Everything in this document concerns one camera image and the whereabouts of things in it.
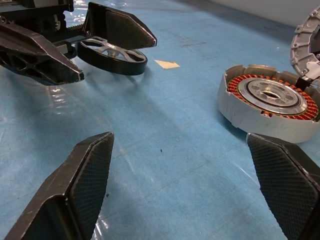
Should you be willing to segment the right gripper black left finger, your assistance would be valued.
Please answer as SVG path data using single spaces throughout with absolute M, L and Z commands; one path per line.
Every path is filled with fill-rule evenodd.
M 106 195 L 114 133 L 77 143 L 4 240 L 91 240 Z

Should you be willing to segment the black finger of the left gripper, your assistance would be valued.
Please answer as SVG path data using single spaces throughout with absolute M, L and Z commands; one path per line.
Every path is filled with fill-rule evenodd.
M 134 14 L 89 2 L 83 31 L 117 47 L 134 50 L 153 48 L 157 38 Z
M 0 22 L 0 66 L 46 85 L 84 80 L 83 71 L 39 33 Z

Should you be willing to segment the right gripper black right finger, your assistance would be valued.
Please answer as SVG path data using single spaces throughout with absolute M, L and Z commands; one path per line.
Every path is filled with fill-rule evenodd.
M 248 133 L 265 201 L 288 240 L 320 240 L 320 167 L 296 144 Z

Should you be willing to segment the black rotor ring silver spokes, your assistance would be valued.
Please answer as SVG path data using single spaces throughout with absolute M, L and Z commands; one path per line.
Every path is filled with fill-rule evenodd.
M 139 50 L 127 50 L 101 37 L 92 37 L 76 44 L 77 56 L 98 69 L 137 76 L 145 72 L 148 58 Z

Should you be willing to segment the silver motor rotor disc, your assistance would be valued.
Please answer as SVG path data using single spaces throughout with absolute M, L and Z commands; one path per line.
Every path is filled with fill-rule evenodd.
M 304 80 L 320 80 L 320 5 L 294 31 L 290 64 Z

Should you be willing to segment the tan tape piece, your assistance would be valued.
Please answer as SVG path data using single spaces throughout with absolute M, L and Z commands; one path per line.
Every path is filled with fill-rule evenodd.
M 180 65 L 174 61 L 155 60 L 155 62 L 163 69 L 174 69 L 180 67 Z

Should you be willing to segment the silver stator housing copper windings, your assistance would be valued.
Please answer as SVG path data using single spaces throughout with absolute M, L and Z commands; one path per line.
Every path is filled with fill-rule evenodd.
M 298 78 L 266 65 L 235 65 L 222 75 L 219 111 L 247 133 L 306 142 L 320 132 L 320 87 L 297 88 Z

